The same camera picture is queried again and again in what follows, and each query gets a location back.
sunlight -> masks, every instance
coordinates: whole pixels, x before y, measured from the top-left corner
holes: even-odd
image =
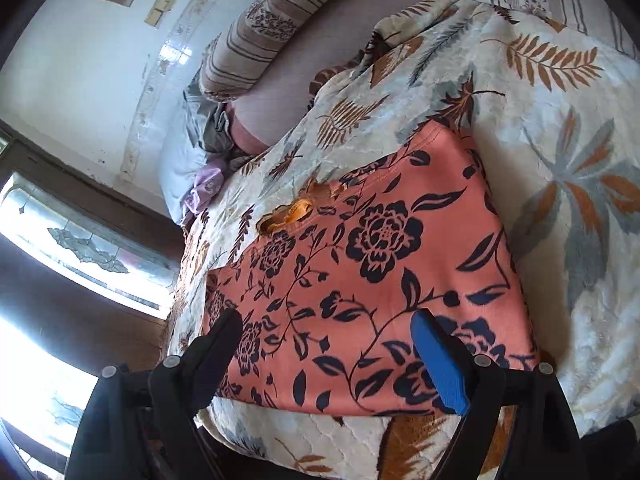
[[[77,430],[56,410],[55,399],[84,410],[98,379],[46,353],[1,318],[0,377],[0,416],[69,456]]]

crumpled clothing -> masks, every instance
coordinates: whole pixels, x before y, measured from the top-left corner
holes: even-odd
[[[213,158],[226,160],[228,166],[225,172],[231,174],[237,171],[252,158],[238,148],[229,133],[226,104],[210,101],[200,92],[198,74],[184,91],[184,99],[188,108],[187,134],[191,142]]]
[[[225,183],[225,171],[226,162],[221,158],[210,160],[198,170],[193,189],[183,202],[183,225],[189,221],[190,214],[197,216],[209,206]]]

pink floral cloth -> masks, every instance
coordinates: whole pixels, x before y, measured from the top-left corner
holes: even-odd
[[[342,191],[208,276],[204,332],[244,319],[219,395],[332,415],[442,413],[412,344],[428,308],[473,354],[532,369],[538,350],[471,137],[430,121]]]

white pillow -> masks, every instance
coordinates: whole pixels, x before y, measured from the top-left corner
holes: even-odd
[[[162,195],[171,220],[178,225],[182,222],[183,201],[193,189],[196,173],[209,158],[209,153],[200,147],[197,137],[190,138],[190,120],[188,103],[183,97],[164,138],[158,165]]]

purple cloth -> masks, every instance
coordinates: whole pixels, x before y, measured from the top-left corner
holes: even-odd
[[[214,158],[198,170],[193,189],[184,198],[184,217],[188,218],[191,212],[194,215],[202,213],[213,200],[220,188],[225,183],[223,172],[226,170],[226,162],[221,158]]]

